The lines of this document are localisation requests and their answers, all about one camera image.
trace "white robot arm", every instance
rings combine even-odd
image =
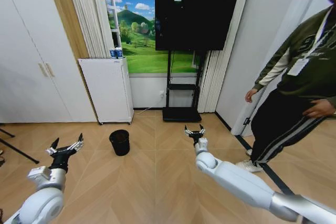
[[[336,211],[301,195],[283,195],[273,191],[261,178],[226,161],[215,158],[207,150],[204,128],[185,134],[194,139],[196,167],[212,177],[230,193],[253,207],[264,208],[280,219],[302,223],[336,223]]]
[[[77,142],[70,146],[56,148],[56,139],[50,148],[46,149],[54,159],[48,168],[41,166],[32,169],[28,178],[35,182],[37,192],[32,194],[5,224],[47,224],[55,219],[63,208],[63,191],[69,157],[83,146],[80,134]]]

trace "blue can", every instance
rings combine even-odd
[[[116,59],[117,58],[117,55],[115,53],[115,49],[114,48],[110,48],[110,55],[111,55],[111,58],[112,59]]]
[[[115,54],[117,55],[118,59],[124,58],[124,56],[122,55],[122,48],[121,47],[116,47],[116,53]]]

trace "wooden floor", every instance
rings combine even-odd
[[[216,157],[238,162],[245,150],[214,114],[203,114],[209,150]],[[295,192],[336,208],[336,121],[324,122],[296,146],[287,148],[270,166]],[[191,130],[198,124],[189,123]],[[74,142],[80,133],[84,147],[69,161],[65,207],[53,223],[286,223],[252,208],[219,187],[195,168],[193,141],[184,135],[184,123],[164,123],[161,111],[134,116],[131,125],[97,123],[8,124],[15,134],[10,143],[50,165],[44,151],[60,137],[59,145]],[[130,133],[128,155],[114,154],[111,132]],[[253,138],[247,138],[251,144]],[[34,163],[0,145],[6,163],[0,167],[0,208],[4,220],[34,192],[26,179]],[[277,186],[264,172],[262,179]]]

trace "hand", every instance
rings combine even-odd
[[[311,103],[315,104],[315,106],[303,112],[303,115],[310,118],[332,115],[336,111],[335,107],[327,99],[314,100]]]
[[[246,96],[245,96],[245,101],[251,103],[252,102],[252,95],[254,95],[257,92],[258,92],[257,89],[251,89],[250,91],[248,91]]]

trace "black tv screen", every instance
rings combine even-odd
[[[156,50],[222,50],[237,0],[155,0]]]

